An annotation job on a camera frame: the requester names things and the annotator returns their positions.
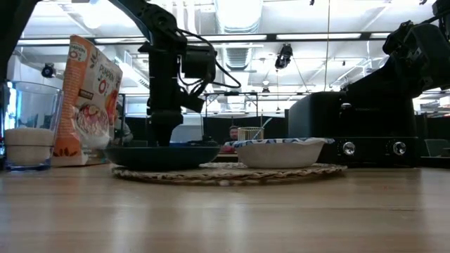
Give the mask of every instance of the white liquid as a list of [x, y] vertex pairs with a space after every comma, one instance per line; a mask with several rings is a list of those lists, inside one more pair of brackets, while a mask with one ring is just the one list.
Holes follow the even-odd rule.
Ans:
[[5, 131], [6, 159], [18, 166], [41, 164], [51, 157], [54, 136], [48, 129], [8, 129]]

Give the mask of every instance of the woven placemat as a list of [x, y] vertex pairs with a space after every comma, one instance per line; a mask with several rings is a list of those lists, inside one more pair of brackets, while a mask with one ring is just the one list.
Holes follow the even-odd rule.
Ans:
[[294, 183], [340, 173], [344, 169], [346, 167], [331, 164], [313, 164], [301, 169], [250, 169], [237, 162], [211, 162], [200, 165], [199, 169], [170, 172], [132, 171], [125, 167], [115, 167], [112, 174], [120, 179], [148, 183], [241, 186]]

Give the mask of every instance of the orange packaging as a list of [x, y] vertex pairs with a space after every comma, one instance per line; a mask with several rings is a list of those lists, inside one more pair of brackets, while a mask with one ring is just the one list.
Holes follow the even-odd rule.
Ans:
[[114, 138], [121, 81], [121, 69], [90, 41], [76, 35], [70, 37], [53, 166], [105, 162], [100, 154]]

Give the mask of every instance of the dark bowl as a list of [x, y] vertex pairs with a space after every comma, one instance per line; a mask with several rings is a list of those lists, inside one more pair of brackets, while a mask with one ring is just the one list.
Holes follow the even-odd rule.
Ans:
[[113, 163], [135, 171], [195, 169], [211, 162], [220, 147], [109, 147], [104, 150]]

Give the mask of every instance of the paper bowl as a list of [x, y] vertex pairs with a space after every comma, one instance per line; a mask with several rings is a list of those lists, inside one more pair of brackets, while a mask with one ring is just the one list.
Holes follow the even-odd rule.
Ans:
[[230, 143], [239, 160], [249, 168], [287, 169], [311, 166], [317, 161], [327, 138], [277, 138]]

